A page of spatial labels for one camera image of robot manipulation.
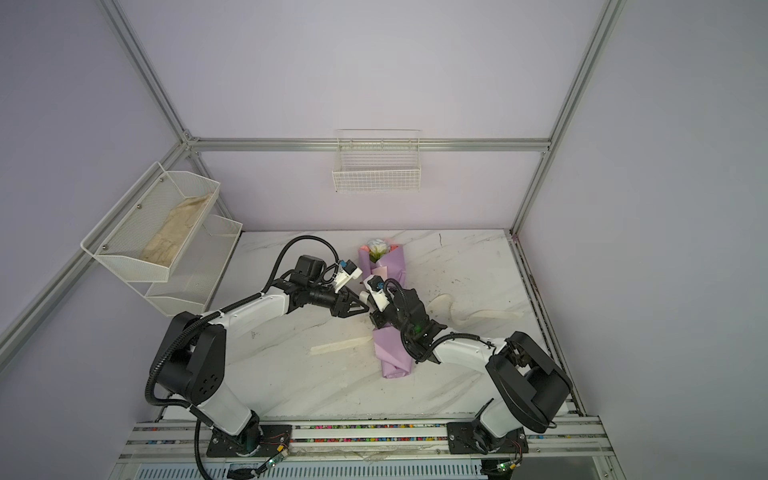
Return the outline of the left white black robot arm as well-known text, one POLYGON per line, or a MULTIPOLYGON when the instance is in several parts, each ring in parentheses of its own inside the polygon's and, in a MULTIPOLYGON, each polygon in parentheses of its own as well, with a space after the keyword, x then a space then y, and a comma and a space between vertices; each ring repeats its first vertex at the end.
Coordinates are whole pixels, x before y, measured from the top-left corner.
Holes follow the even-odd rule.
POLYGON ((260 291, 208 313, 175 315, 144 387, 148 404, 187 410, 197 429, 210 427, 237 456, 253 456, 269 442, 259 415, 225 382, 228 341, 306 305, 325 308, 336 318, 369 310, 347 286, 362 275, 353 261, 335 255, 328 264, 302 255, 293 268, 281 272, 287 252, 280 251, 260 291))

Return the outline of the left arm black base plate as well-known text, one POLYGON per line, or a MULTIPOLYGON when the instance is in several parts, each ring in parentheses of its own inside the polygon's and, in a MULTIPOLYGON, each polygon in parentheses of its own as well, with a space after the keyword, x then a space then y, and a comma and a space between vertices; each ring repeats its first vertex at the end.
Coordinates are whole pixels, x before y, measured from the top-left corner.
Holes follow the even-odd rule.
POLYGON ((208 458, 269 458, 280 449, 286 450, 291 442, 290 424, 260 424, 246 428, 240 435, 231 436, 218 429, 206 450, 208 458))

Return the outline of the pink purple wrapping paper sheet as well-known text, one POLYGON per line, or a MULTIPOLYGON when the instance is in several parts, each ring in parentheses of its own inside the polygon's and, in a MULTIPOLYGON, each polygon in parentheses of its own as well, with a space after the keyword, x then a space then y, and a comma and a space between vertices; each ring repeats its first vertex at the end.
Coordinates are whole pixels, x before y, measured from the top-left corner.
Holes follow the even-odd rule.
POLYGON ((358 256, 363 290, 370 296, 370 317, 375 326, 374 351, 381 363, 382 376, 388 380, 406 377, 411 373, 413 359, 406 352, 400 331, 395 327, 397 312, 394 304, 389 302, 385 311, 381 311, 374 298, 377 295, 377 283, 373 287, 368 284, 374 277, 380 277, 380 282, 393 279, 405 286, 406 261, 403 246, 384 239, 371 239, 358 249, 358 256))

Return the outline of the white blue fake rose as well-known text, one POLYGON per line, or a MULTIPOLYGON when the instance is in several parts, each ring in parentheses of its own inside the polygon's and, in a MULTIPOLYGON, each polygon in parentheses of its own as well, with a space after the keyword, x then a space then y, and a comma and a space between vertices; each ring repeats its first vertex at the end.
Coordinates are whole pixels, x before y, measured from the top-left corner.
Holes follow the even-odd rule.
POLYGON ((372 263, 378 262, 384 255, 391 250, 390 244, 383 239, 372 239, 367 242, 369 260, 372 263))

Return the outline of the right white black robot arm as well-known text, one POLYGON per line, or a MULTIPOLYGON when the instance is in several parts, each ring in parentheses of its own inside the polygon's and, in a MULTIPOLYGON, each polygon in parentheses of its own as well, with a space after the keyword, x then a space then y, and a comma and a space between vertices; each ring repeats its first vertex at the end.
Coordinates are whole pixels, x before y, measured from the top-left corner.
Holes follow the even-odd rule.
POLYGON ((395 327, 416 363, 458 365, 486 375, 496 395, 476 415, 483 433, 501 438, 526 428, 544 433, 571 394, 565 371, 522 331, 506 338, 457 332, 432 319, 413 289, 387 282, 375 294, 380 317, 395 327))

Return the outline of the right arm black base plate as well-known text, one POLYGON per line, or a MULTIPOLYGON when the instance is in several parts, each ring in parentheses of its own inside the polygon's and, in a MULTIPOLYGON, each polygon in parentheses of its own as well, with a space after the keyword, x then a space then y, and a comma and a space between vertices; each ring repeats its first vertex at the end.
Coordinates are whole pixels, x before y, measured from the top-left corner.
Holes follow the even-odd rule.
POLYGON ((526 454, 529 451, 522 428, 510 430, 501 437, 496 437, 478 421, 449 422, 446 430, 451 454, 526 454))

